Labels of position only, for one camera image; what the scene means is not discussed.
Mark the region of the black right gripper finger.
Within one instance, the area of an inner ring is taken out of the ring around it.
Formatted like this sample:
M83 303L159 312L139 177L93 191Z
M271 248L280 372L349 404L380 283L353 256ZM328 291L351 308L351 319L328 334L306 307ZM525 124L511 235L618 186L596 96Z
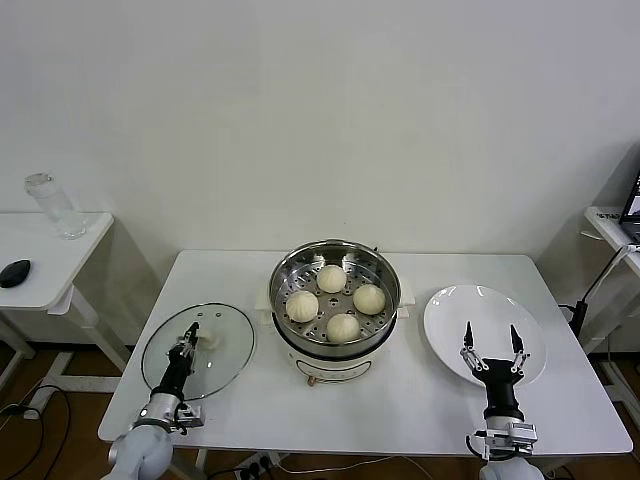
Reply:
M510 338L512 350L514 353L511 372L514 374L523 374L523 366L525 362L530 358L530 354L525 351L523 340L513 324L510 325Z
M463 337L463 347L460 351L460 355L464 363L472 373L481 372L484 370L484 362L482 358L478 356L474 348L474 337L470 322L466 323L466 330Z

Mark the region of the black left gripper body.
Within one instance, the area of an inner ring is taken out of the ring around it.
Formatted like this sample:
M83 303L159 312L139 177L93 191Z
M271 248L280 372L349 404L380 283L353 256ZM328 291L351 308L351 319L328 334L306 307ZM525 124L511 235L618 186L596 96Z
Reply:
M190 349L188 357L171 356L168 352L169 365L163 374L158 386L152 390L152 394L168 394L176 398L184 397L184 385L187 378L193 373L192 364L194 360L194 350Z

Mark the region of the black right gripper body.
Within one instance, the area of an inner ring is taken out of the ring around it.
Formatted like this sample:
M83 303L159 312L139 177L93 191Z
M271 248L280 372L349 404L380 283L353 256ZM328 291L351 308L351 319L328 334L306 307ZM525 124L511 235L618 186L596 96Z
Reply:
M517 410L514 386L524 377L514 362L502 359L484 359L484 365L474 369L474 378L484 384L490 410Z

